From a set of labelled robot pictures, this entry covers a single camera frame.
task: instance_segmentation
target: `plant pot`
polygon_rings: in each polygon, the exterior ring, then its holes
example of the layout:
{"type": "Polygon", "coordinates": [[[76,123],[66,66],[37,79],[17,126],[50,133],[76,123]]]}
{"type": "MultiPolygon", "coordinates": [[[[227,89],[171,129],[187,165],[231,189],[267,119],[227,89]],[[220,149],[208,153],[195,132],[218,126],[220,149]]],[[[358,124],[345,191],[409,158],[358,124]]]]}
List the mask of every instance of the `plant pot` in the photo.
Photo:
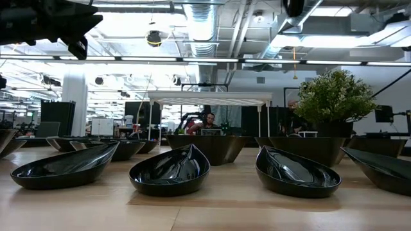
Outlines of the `plant pot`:
{"type": "Polygon", "coordinates": [[[330,122],[330,123],[318,123],[317,137],[342,137],[350,138],[353,132],[354,123],[346,122],[330,122]]]}

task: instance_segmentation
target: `ceiling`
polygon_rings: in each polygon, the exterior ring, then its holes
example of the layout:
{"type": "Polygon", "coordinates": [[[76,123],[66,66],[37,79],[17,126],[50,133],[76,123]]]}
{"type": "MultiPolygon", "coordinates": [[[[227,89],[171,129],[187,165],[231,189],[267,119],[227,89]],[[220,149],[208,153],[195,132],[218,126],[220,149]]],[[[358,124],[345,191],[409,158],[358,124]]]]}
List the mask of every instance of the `ceiling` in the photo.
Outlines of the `ceiling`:
{"type": "MultiPolygon", "coordinates": [[[[88,3],[88,0],[76,2],[88,3]]],[[[186,16],[170,13],[118,13],[132,12],[132,3],[139,1],[94,1],[95,6],[104,9],[104,5],[111,4],[104,12],[100,12],[104,20],[92,29],[87,35],[89,41],[89,56],[191,56],[188,23],[186,16]],[[148,31],[159,30],[163,43],[160,47],[151,47],[146,42],[148,31]]],[[[258,1],[255,10],[262,10],[263,21],[251,20],[244,42],[241,45],[240,56],[256,55],[271,43],[270,30],[276,16],[283,13],[281,1],[258,1]]],[[[380,0],[380,1],[344,1],[324,0],[313,13],[312,17],[347,17],[354,11],[361,14],[370,12],[386,12],[399,7],[406,8],[411,1],[380,0]]],[[[229,46],[234,32],[240,0],[228,0],[218,7],[218,25],[216,39],[217,57],[227,57],[229,46]]],[[[59,41],[50,43],[48,40],[40,40],[36,46],[27,44],[11,44],[0,46],[0,53],[5,55],[51,55],[71,56],[67,46],[59,41]]],[[[282,49],[279,56],[287,59],[323,59],[323,60],[386,60],[393,61],[403,57],[400,47],[372,47],[372,48],[313,48],[296,47],[282,49]]],[[[144,92],[148,90],[180,90],[174,85],[173,77],[179,77],[182,83],[196,83],[198,80],[198,68],[196,65],[143,65],[143,64],[108,64],[108,63],[84,63],[70,64],[68,60],[59,62],[31,62],[29,60],[0,60],[0,73],[8,82],[9,88],[31,90],[8,90],[3,94],[3,101],[35,101],[40,99],[60,100],[62,88],[44,83],[44,77],[52,78],[64,84],[64,74],[72,65],[80,65],[84,69],[89,83],[89,116],[101,115],[120,118],[123,113],[124,102],[127,100],[147,99],[144,92]],[[96,77],[104,79],[103,85],[95,83],[96,77]],[[117,90],[128,92],[129,97],[123,97],[117,90]]],[[[299,65],[298,71],[304,81],[305,76],[313,77],[313,71],[323,69],[320,65],[299,65]]],[[[283,65],[272,72],[278,76],[275,81],[267,81],[264,89],[270,89],[294,75],[293,65],[283,65]]],[[[233,88],[240,90],[261,90],[254,83],[259,73],[252,71],[237,71],[233,77],[233,88]]],[[[225,78],[225,70],[218,71],[218,81],[225,78]]],[[[1,105],[1,109],[12,110],[17,105],[1,105]]]]}

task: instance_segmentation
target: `light wood tabletop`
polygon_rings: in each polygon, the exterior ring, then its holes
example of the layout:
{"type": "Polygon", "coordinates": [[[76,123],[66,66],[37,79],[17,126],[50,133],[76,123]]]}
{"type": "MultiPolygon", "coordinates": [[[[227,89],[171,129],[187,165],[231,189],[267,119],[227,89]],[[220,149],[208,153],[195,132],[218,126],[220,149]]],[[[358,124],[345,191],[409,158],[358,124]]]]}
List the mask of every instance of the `light wood tabletop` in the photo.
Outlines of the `light wood tabletop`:
{"type": "Polygon", "coordinates": [[[14,183],[10,172],[60,153],[22,148],[0,160],[0,230],[411,230],[411,197],[376,188],[347,157],[333,168],[342,177],[340,188],[325,199],[265,189],[254,167],[257,148],[244,148],[233,164],[211,167],[203,188],[193,194],[138,194],[128,179],[130,168],[169,149],[110,163],[93,184],[29,191],[14,183]]]}

